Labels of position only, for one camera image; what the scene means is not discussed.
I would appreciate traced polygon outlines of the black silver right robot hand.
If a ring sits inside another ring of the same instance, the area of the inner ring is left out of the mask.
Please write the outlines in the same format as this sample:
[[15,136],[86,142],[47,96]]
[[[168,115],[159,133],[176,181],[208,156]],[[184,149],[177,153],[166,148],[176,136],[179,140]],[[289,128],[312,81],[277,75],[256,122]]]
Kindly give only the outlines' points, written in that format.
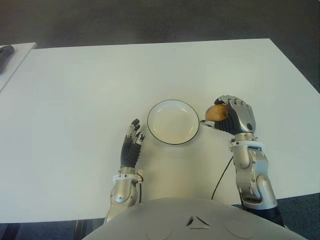
[[200,123],[232,135],[254,133],[256,122],[252,107],[242,99],[232,95],[222,95],[205,112]]

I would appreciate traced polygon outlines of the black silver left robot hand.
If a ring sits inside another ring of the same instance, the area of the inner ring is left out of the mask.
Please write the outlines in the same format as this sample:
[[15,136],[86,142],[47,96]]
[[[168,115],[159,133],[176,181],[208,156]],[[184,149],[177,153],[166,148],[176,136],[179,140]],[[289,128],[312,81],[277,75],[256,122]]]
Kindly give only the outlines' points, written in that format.
[[140,157],[145,135],[141,131],[140,120],[135,119],[128,126],[120,154],[121,168],[135,168]]

